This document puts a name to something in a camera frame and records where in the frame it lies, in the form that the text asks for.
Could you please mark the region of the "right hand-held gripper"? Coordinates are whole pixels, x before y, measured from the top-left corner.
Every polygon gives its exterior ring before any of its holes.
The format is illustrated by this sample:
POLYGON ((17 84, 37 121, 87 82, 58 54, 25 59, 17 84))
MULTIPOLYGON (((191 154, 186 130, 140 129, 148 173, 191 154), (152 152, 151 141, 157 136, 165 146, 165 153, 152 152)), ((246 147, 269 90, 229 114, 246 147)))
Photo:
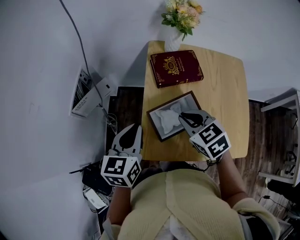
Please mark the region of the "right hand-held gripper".
POLYGON ((189 135, 190 143, 209 162, 219 162, 231 148, 228 135, 221 124, 204 110, 187 110, 179 121, 189 135))

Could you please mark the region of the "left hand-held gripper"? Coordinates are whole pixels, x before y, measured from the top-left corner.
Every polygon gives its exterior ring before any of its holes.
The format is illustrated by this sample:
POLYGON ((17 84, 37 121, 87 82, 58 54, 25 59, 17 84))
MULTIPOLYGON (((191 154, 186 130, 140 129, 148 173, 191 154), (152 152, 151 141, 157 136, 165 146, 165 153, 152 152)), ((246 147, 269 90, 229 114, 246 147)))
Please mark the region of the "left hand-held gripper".
POLYGON ((114 138, 108 155, 103 157, 101 176, 114 187, 131 188, 141 173, 143 128, 132 124, 114 138))

